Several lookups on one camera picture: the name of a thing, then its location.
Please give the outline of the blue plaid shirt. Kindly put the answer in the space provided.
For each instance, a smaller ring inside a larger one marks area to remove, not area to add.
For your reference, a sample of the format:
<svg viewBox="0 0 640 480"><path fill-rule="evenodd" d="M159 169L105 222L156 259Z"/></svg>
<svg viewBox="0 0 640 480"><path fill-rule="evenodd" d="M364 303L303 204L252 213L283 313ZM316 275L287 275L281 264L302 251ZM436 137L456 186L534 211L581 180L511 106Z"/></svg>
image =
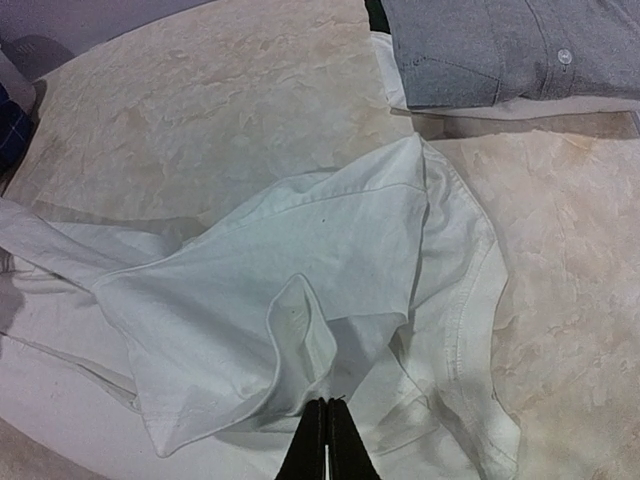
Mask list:
<svg viewBox="0 0 640 480"><path fill-rule="evenodd" d="M0 86L0 167L4 174L17 164L28 148L33 122Z"/></svg>

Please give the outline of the white plastic laundry basket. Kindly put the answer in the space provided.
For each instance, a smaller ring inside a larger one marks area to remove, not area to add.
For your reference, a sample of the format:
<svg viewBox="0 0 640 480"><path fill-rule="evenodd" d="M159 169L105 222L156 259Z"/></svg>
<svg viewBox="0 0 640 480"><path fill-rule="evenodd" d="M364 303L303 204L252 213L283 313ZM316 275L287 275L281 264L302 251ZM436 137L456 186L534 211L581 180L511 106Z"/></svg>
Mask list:
<svg viewBox="0 0 640 480"><path fill-rule="evenodd" d="M35 82L73 58L67 47L42 35L29 34L15 40L2 38L1 83L10 98L30 112L38 98Z"/></svg>

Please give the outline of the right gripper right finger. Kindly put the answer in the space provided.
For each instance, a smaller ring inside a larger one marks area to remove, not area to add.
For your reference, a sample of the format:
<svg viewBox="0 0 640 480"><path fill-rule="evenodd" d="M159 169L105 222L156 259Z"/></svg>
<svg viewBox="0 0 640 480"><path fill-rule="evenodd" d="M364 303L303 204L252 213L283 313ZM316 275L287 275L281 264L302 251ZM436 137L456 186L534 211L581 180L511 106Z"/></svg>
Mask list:
<svg viewBox="0 0 640 480"><path fill-rule="evenodd" d="M380 480L344 400L328 402L329 478Z"/></svg>

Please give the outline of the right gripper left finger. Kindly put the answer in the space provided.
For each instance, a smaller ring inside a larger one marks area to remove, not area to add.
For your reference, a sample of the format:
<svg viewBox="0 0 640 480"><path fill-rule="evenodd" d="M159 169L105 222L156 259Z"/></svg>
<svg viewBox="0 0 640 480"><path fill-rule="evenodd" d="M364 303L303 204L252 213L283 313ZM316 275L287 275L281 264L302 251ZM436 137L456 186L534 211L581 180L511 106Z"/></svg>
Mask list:
<svg viewBox="0 0 640 480"><path fill-rule="evenodd" d="M326 472L327 403L305 405L280 468L280 480L323 480Z"/></svg>

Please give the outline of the folded grey towel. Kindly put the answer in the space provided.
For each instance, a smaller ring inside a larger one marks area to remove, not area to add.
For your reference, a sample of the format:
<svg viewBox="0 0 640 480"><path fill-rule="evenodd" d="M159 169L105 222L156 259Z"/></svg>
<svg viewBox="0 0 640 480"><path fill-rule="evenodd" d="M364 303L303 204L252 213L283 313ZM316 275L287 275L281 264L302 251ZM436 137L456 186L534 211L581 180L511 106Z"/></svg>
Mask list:
<svg viewBox="0 0 640 480"><path fill-rule="evenodd" d="M412 110L639 97L636 1L385 1Z"/></svg>

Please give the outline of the white t-shirt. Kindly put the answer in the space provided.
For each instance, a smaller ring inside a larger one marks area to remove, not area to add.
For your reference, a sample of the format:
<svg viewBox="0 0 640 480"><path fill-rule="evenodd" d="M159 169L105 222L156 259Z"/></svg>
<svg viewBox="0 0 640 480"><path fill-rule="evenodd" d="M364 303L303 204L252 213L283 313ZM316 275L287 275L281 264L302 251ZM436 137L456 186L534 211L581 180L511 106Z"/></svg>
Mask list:
<svg viewBox="0 0 640 480"><path fill-rule="evenodd" d="M512 479L494 395L507 273L420 137L278 181L196 238L1 203L1 414L113 479L274 479L344 400L385 479Z"/></svg>

